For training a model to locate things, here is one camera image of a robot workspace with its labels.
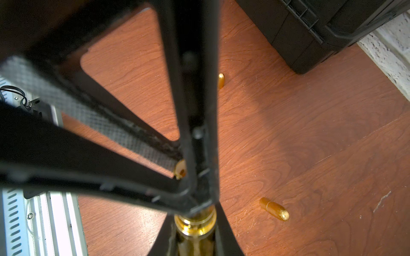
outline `wood grain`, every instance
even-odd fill
[[[356,45],[295,74],[233,0],[223,2],[220,34],[221,203],[244,253],[409,255],[409,102]],[[159,132],[179,137],[154,11],[95,44],[82,66]],[[261,197],[285,206],[289,221],[260,209]],[[90,256],[146,255],[164,218],[105,199],[79,201]]]

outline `black plastic case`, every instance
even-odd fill
[[[304,74],[410,9],[410,0],[236,0],[291,69]]]

